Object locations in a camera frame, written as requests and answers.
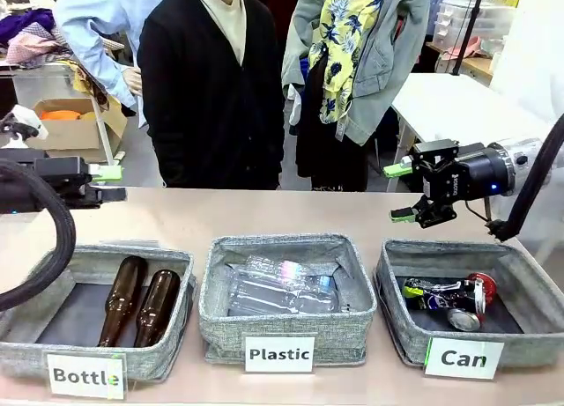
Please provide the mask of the light blue shirt person's hand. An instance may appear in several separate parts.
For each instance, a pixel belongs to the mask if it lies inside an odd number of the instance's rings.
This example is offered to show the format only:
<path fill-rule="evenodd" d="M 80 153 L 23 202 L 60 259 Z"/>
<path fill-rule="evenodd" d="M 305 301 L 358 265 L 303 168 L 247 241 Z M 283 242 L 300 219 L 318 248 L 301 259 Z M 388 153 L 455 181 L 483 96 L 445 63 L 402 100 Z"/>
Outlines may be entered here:
<path fill-rule="evenodd" d="M 138 67 L 126 67 L 122 72 L 122 78 L 133 95 L 142 95 L 142 77 Z"/>

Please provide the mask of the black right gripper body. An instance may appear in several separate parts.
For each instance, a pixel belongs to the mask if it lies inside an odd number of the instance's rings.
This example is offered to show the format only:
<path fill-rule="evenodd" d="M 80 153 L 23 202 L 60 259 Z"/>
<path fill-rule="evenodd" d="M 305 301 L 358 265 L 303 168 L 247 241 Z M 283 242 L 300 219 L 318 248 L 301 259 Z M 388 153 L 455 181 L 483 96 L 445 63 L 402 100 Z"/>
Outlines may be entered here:
<path fill-rule="evenodd" d="M 499 144 L 459 145 L 453 162 L 421 177 L 424 194 L 444 204 L 505 195 L 516 185 L 508 154 Z"/>

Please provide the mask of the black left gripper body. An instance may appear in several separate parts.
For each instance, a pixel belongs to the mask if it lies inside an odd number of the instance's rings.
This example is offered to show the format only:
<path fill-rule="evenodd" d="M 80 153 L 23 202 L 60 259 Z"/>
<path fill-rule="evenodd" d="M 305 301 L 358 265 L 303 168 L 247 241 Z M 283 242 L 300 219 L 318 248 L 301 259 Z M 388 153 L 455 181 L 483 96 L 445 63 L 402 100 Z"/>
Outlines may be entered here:
<path fill-rule="evenodd" d="M 1 159 L 1 212 L 62 212 L 59 195 L 30 168 Z"/>

